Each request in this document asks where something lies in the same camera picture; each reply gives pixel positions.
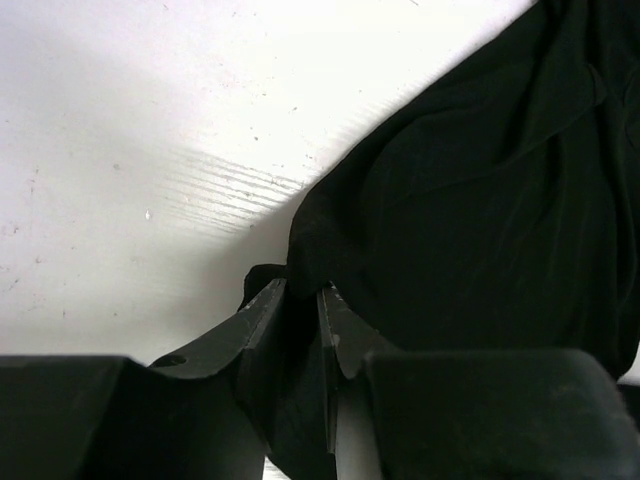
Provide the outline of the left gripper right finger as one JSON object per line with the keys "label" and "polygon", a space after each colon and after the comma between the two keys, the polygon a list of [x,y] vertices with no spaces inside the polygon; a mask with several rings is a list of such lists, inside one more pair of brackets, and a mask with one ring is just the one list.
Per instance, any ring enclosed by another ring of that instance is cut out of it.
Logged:
{"label": "left gripper right finger", "polygon": [[576,350],[407,352],[317,296],[341,479],[635,479],[634,400]]}

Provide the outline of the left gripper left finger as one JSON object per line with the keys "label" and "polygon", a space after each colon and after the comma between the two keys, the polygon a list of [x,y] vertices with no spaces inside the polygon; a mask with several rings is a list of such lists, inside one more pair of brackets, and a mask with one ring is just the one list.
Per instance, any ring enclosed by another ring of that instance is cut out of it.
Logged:
{"label": "left gripper left finger", "polygon": [[5,479],[259,479],[285,284],[150,365],[125,356],[1,360]]}

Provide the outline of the black tank top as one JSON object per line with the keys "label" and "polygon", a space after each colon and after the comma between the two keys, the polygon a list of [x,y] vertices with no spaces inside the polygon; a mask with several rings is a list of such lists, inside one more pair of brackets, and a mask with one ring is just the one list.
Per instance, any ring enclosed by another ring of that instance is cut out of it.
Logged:
{"label": "black tank top", "polygon": [[270,459],[332,479],[315,296],[411,350],[639,346],[639,5],[540,1],[356,145],[306,195],[286,262]]}

